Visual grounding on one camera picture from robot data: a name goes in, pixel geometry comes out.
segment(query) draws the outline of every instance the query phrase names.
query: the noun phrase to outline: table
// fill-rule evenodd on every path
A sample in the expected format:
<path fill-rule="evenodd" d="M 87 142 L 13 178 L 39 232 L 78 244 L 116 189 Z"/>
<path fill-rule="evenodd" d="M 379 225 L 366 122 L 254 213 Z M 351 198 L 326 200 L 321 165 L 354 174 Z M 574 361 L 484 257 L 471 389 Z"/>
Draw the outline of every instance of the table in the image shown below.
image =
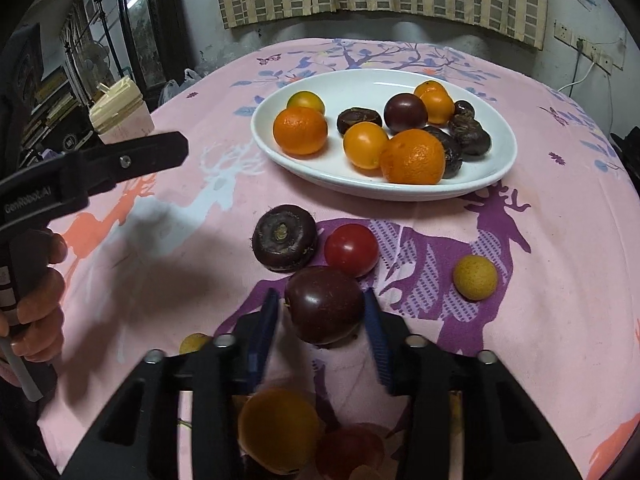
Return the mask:
<path fill-rule="evenodd" d="M 306 183 L 252 143 L 250 117 L 270 92 L 365 68 L 423 73 L 488 101 L 516 133 L 513 170 L 462 199 L 380 203 Z M 40 425 L 59 468 L 146 350 L 175 354 L 190 333 L 230 330 L 268 286 L 283 289 L 286 278 L 250 250 L 258 218 L 281 203 L 312 212 L 323 237 L 345 222 L 370 227 L 382 260 L 367 282 L 384 308 L 448 350 L 495 350 L 586 479 L 611 464 L 640 420 L 640 202 L 571 99 L 450 48 L 307 39 L 230 63 L 153 118 L 158 130 L 189 138 L 183 167 L 120 185 L 52 226 L 70 246 L 60 267 L 66 345 L 59 392 Z M 453 262 L 471 252 L 491 258 L 500 277 L 496 294 L 478 304 L 450 288 Z M 277 339 L 266 383 L 332 406 L 342 424 L 381 428 L 382 472 L 392 478 L 404 399 L 378 385 L 366 338 L 316 349 L 284 322 Z M 184 438 L 182 452 L 187 445 Z M 316 476 L 311 469 L 301 478 Z"/>

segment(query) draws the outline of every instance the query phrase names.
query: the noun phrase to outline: human hand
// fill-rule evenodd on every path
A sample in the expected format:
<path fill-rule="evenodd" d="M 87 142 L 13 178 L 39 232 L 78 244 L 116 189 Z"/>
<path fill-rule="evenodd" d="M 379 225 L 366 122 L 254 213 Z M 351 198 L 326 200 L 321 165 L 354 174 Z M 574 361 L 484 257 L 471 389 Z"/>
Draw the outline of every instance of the human hand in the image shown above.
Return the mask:
<path fill-rule="evenodd" d="M 51 234 L 49 263 L 59 264 L 66 258 L 66 242 L 59 234 Z M 21 324 L 31 323 L 29 328 L 11 342 L 17 356 L 27 361 L 49 361 L 62 350 L 64 341 L 62 323 L 64 315 L 60 300 L 65 291 L 65 279 L 55 269 L 47 269 L 40 285 L 18 302 L 17 315 Z M 7 336 L 9 325 L 0 314 L 0 336 Z"/>

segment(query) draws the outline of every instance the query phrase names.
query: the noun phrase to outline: blue gripper pad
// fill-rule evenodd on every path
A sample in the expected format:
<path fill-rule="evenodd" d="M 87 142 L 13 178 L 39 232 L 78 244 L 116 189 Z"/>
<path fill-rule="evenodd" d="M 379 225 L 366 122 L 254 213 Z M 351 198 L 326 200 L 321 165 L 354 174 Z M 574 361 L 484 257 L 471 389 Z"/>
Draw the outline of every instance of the blue gripper pad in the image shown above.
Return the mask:
<path fill-rule="evenodd" d="M 391 350 L 380 320 L 380 305 L 372 288 L 364 293 L 364 326 L 378 369 L 378 380 L 391 393 L 394 389 Z"/>
<path fill-rule="evenodd" d="M 271 349 L 273 334 L 278 322 L 280 297 L 276 290 L 270 288 L 262 303 L 260 317 L 254 332 L 249 339 L 247 352 L 247 386 L 253 392 L 262 382 L 267 357 Z"/>

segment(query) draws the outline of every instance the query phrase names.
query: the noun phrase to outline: fruit stem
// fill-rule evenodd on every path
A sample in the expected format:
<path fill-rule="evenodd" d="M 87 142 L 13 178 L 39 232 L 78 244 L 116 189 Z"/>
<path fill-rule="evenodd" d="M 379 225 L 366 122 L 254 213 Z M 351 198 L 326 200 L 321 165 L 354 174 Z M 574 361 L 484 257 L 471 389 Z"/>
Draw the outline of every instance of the fruit stem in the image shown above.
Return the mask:
<path fill-rule="evenodd" d="M 279 242 L 283 241 L 288 234 L 289 234 L 289 231 L 285 224 L 280 224 L 277 227 L 276 231 L 274 232 L 274 236 L 276 237 L 276 240 Z"/>

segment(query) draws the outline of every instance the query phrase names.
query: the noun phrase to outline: white oval plate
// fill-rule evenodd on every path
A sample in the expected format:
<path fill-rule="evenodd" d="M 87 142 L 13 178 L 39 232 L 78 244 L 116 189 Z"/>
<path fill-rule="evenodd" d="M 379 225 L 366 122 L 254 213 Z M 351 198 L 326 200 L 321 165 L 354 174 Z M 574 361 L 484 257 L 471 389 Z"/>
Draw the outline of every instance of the white oval plate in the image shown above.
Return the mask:
<path fill-rule="evenodd" d="M 401 70 L 340 70 L 301 79 L 267 97 L 251 119 L 255 142 L 266 155 L 290 172 L 334 191 L 379 200 L 425 202 L 461 196 L 500 180 L 513 166 L 518 152 L 516 138 L 507 121 L 489 104 L 452 83 L 441 81 L 454 101 L 464 99 L 476 109 L 476 119 L 491 135 L 491 150 L 479 160 L 465 161 L 460 172 L 434 186 L 390 184 L 382 174 L 364 174 L 354 168 L 342 149 L 336 127 L 341 111 L 354 106 L 372 108 L 380 115 L 386 102 L 401 92 L 413 92 L 430 78 Z M 273 139 L 273 121 L 287 106 L 289 98 L 301 90 L 311 91 L 324 101 L 329 125 L 327 145 L 309 157 L 286 155 Z"/>

